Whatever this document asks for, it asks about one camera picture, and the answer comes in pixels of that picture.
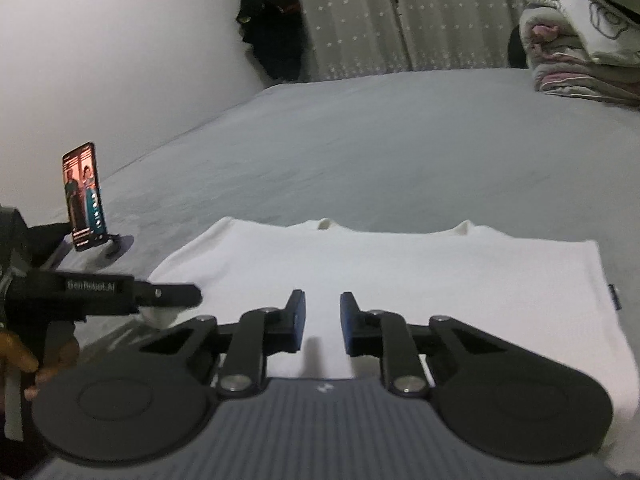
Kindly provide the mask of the person's left hand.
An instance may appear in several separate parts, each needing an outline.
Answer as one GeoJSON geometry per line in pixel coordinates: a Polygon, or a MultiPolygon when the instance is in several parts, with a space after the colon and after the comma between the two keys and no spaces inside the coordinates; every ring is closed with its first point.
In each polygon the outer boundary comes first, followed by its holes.
{"type": "Polygon", "coordinates": [[[80,347],[78,340],[71,336],[58,353],[40,364],[30,350],[21,342],[19,336],[2,328],[1,330],[1,379],[4,379],[6,368],[15,366],[20,372],[35,375],[35,383],[24,390],[26,401],[32,401],[38,396],[39,389],[62,370],[75,366],[79,359],[80,347]]]}

